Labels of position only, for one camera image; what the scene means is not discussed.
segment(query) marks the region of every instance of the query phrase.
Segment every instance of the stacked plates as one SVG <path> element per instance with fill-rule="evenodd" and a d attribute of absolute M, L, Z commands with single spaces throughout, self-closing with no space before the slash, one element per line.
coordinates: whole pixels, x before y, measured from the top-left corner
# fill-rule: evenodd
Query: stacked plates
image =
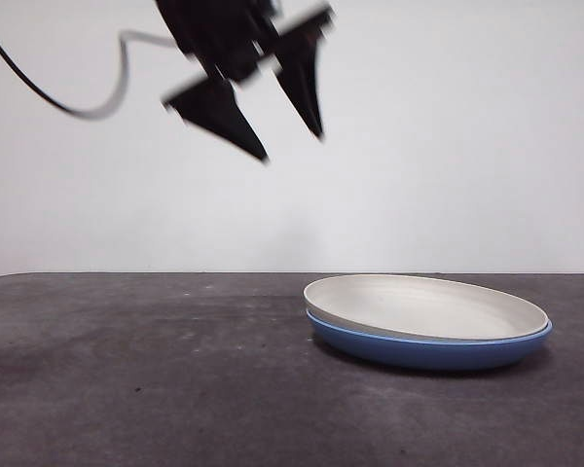
<path fill-rule="evenodd" d="M 539 348 L 552 323 L 512 295 L 448 280 L 360 274 L 305 289 L 316 333 L 349 354 L 426 370 L 481 370 Z"/>

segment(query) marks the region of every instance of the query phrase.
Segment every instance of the table surface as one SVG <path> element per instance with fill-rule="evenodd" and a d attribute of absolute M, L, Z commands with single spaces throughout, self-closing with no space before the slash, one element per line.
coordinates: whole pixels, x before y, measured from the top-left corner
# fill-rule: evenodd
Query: table surface
<path fill-rule="evenodd" d="M 302 296 L 326 275 L 0 277 L 0 467 L 584 466 L 584 275 L 425 274 L 554 322 L 465 374 L 330 348 Z"/>

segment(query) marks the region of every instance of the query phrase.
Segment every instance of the black wire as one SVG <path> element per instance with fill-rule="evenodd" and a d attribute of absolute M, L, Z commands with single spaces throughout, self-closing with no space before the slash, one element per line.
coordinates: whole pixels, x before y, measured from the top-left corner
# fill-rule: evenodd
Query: black wire
<path fill-rule="evenodd" d="M 37 85 L 35 85 L 30 79 L 19 69 L 17 65 L 11 60 L 5 50 L 0 46 L 0 56 L 9 65 L 9 67 L 14 71 L 16 75 L 37 95 L 44 99 L 49 104 L 53 105 L 57 109 L 79 119 L 85 120 L 100 120 L 112 115 L 121 105 L 124 97 L 126 96 L 126 91 L 128 90 L 128 42 L 129 41 L 140 41 L 147 42 L 162 47 L 177 47 L 174 40 L 155 36 L 153 34 L 148 34 L 139 31 L 122 31 L 119 33 L 119 47 L 121 54 L 121 71 L 119 75 L 119 80 L 115 86 L 115 90 L 110 95 L 108 100 L 97 108 L 89 110 L 73 109 L 68 107 L 57 100 L 53 99 L 47 95 L 43 90 L 41 90 Z"/>

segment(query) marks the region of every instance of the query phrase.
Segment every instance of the white backdrop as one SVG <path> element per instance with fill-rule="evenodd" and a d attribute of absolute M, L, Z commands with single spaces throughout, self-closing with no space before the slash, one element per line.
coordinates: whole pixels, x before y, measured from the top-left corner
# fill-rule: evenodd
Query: white backdrop
<path fill-rule="evenodd" d="M 287 22 L 311 0 L 283 2 Z M 584 271 L 584 0 L 333 0 L 319 143 L 268 67 L 238 90 L 263 167 L 160 103 L 200 74 L 130 46 L 119 114 L 67 117 L 0 60 L 0 274 Z M 106 98 L 153 0 L 0 0 L 55 97 Z"/>

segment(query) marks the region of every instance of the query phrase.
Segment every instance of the plate rim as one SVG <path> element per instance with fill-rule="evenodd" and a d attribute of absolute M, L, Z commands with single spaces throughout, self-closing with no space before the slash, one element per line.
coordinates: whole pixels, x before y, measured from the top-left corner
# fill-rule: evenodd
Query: plate rim
<path fill-rule="evenodd" d="M 523 341 L 533 341 L 535 339 L 539 339 L 542 337 L 547 336 L 549 333 L 552 332 L 554 329 L 554 325 L 552 324 L 551 320 L 547 321 L 547 324 L 543 329 L 537 331 L 533 334 L 526 334 L 524 336 L 518 336 L 516 338 L 509 338 L 509 339 L 493 339 L 488 341 L 469 341 L 469 340 L 449 340 L 449 341 L 438 341 L 438 340 L 425 340 L 425 339 L 410 339 L 410 338 L 397 338 L 394 336 L 381 336 L 377 334 L 369 334 L 364 333 L 362 331 L 355 331 L 352 329 L 343 328 L 341 326 L 336 326 L 331 323 L 327 323 L 311 314 L 309 310 L 306 310 L 306 314 L 310 321 L 316 322 L 321 326 L 326 326 L 327 328 L 333 329 L 335 331 L 352 334 L 361 338 L 369 338 L 369 339 L 376 339 L 380 341 L 391 341 L 391 342 L 399 342 L 399 343 L 414 343 L 419 345 L 453 345 L 453 346 L 477 346 L 477 345 L 502 345 L 507 343 L 515 343 L 515 342 L 523 342 Z"/>
<path fill-rule="evenodd" d="M 458 284 L 461 286 L 482 289 L 482 290 L 485 290 L 487 292 L 492 292 L 494 294 L 502 294 L 504 296 L 510 297 L 511 299 L 517 299 L 517 301 L 523 302 L 523 303 L 533 307 L 536 311 L 538 311 L 542 315 L 543 324 L 541 326 L 539 326 L 538 328 L 534 329 L 533 331 L 528 332 L 527 334 L 522 334 L 519 336 L 497 337 L 497 338 L 454 338 L 454 337 L 434 336 L 434 335 L 426 335 L 426 334 L 406 333 L 403 331 L 394 331 L 391 329 L 370 326 L 367 324 L 359 323 L 357 321 L 345 319 L 345 318 L 342 318 L 340 316 L 334 315 L 332 312 L 329 312 L 329 311 L 323 309 L 322 307 L 315 305 L 308 298 L 308 290 L 310 287 L 315 286 L 315 285 L 319 284 L 320 282 L 338 279 L 338 278 L 342 278 L 342 277 L 404 277 L 404 278 L 410 278 L 410 279 L 422 279 L 422 280 L 426 280 L 426 281 L 448 282 L 448 283 L 452 283 L 452 284 Z M 436 277 L 426 277 L 426 276 L 422 276 L 422 275 L 386 274 L 386 273 L 352 273 L 352 274 L 332 275 L 332 276 L 328 276 L 328 277 L 322 277 L 321 279 L 317 279 L 317 280 L 311 282 L 310 284 L 306 285 L 305 288 L 303 289 L 303 297 L 305 299 L 305 303 L 306 303 L 307 307 L 309 308 L 309 309 L 307 309 L 307 312 L 310 312 L 310 309 L 312 309 L 312 310 L 317 311 L 320 314 L 326 314 L 327 316 L 333 316 L 335 319 L 337 319 L 339 321 L 344 321 L 346 323 L 349 323 L 350 326 L 354 326 L 355 328 L 362 329 L 362 330 L 349 329 L 350 331 L 360 332 L 362 334 L 366 333 L 369 336 L 378 336 L 378 334 L 373 334 L 373 333 L 381 332 L 381 333 L 385 333 L 383 335 L 384 337 L 394 337 L 397 339 L 409 339 L 409 340 L 414 340 L 414 341 L 415 340 L 417 340 L 417 341 L 419 341 L 419 340 L 426 340 L 426 341 L 436 340 L 436 341 L 441 341 L 441 342 L 446 342 L 446 341 L 508 341 L 511 339 L 517 339 L 517 338 L 532 336 L 534 334 L 537 334 L 537 333 L 545 330 L 548 323 L 551 322 L 549 319 L 549 316 L 547 315 L 545 310 L 543 310 L 540 306 L 538 306 L 538 305 L 536 305 L 536 304 L 534 304 L 526 299 L 522 299 L 521 297 L 518 297 L 516 295 L 512 295 L 512 294 L 509 294 L 507 292 L 492 289 L 490 287 L 485 287 L 482 285 L 470 284 L 468 282 L 461 282 L 461 281 L 451 280 L 451 279 L 440 279 L 440 278 L 436 278 Z M 348 329 L 348 328 L 343 328 L 343 327 L 338 326 L 338 325 L 333 325 L 333 326 L 340 327 L 341 329 Z"/>

